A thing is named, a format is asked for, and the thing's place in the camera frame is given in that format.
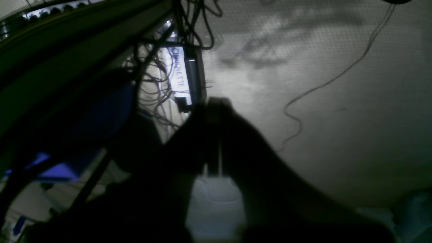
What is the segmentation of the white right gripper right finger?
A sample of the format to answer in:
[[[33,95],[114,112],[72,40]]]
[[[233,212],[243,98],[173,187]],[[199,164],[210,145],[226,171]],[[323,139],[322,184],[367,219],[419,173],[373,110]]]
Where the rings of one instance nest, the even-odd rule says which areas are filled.
[[[242,193],[243,243],[394,243],[377,220],[331,199],[290,169],[226,98],[206,101],[208,138],[218,157],[209,171],[229,176]]]

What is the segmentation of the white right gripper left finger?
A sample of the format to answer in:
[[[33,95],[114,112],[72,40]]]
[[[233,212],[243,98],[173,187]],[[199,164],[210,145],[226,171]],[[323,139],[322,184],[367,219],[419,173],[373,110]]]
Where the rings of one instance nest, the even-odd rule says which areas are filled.
[[[203,169],[207,106],[199,104],[154,157],[117,188],[34,225],[28,243],[192,243],[186,227],[190,194]]]

